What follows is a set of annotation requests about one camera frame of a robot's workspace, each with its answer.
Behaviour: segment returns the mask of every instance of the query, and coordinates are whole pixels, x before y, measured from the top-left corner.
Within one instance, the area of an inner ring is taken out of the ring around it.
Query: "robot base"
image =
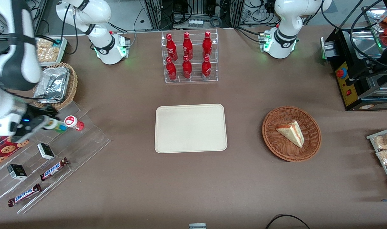
[[[118,34],[112,36],[115,38],[115,45],[107,54],[99,53],[95,48],[98,58],[105,64],[116,64],[122,59],[128,58],[130,51],[130,39]]]
[[[265,44],[260,44],[260,51],[266,52],[274,58],[283,59],[289,56],[289,54],[295,49],[296,41],[287,48],[282,48],[281,44],[279,44],[274,38],[276,30],[277,28],[272,28],[271,30],[266,30],[264,34],[259,35],[259,41],[266,42]]]

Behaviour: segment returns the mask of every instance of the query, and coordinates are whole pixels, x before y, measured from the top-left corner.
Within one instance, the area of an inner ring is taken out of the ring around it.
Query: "black machine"
[[[387,14],[387,0],[384,4],[363,8],[369,26],[354,23],[352,31],[335,29],[326,41],[321,38],[322,56],[336,73],[347,111],[387,110],[387,44],[382,24],[376,23]]]

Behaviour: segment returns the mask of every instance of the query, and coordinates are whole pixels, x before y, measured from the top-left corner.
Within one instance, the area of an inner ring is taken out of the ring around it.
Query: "acrylic bottle rack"
[[[211,76],[209,80],[202,79],[202,42],[205,38],[205,32],[211,32],[211,40],[212,40],[212,54],[210,56],[209,62],[212,65],[211,68]],[[192,77],[191,79],[186,79],[183,76],[182,63],[184,51],[182,49],[182,44],[184,42],[184,32],[189,32],[189,36],[192,41],[193,46],[193,58],[191,60],[192,63]],[[176,45],[176,52],[178,54],[177,61],[174,61],[176,67],[176,81],[169,80],[167,69],[166,69],[166,58],[168,56],[167,53],[167,39],[165,38],[166,34],[172,34],[172,39]],[[218,81],[219,79],[219,69],[218,69],[218,30],[217,29],[202,29],[202,30],[185,30],[185,31],[168,31],[162,32],[161,34],[161,49],[163,54],[163,65],[164,65],[164,78],[166,83],[189,83],[189,82],[212,82]]]

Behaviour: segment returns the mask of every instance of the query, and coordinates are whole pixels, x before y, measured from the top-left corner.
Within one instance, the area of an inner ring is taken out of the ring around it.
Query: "aluminum foil container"
[[[66,67],[47,68],[43,71],[34,98],[40,103],[62,103],[65,100],[70,70]]]

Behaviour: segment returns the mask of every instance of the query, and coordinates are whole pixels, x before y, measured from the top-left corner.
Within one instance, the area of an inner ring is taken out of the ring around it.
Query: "yellow control panel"
[[[340,91],[342,93],[343,101],[346,106],[349,106],[353,102],[355,102],[359,97],[357,96],[357,92],[354,85],[347,86],[346,80],[349,78],[347,74],[347,65],[344,62],[338,69],[336,69],[335,74],[337,78],[337,82],[339,83]]]

